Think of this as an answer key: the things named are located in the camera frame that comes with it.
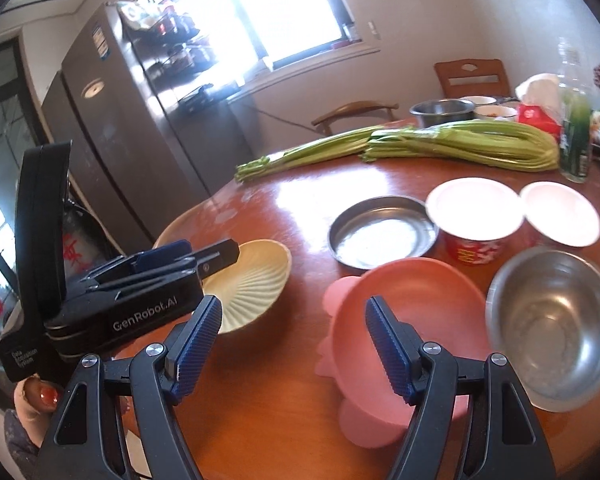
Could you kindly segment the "left hand red nails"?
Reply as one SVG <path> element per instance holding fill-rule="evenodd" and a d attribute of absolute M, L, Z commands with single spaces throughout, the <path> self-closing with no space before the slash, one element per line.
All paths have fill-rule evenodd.
<path fill-rule="evenodd" d="M 18 382 L 14 391 L 16 414 L 31 442 L 41 447 L 50 419 L 55 413 L 61 388 L 46 382 L 38 375 L 30 376 Z"/>

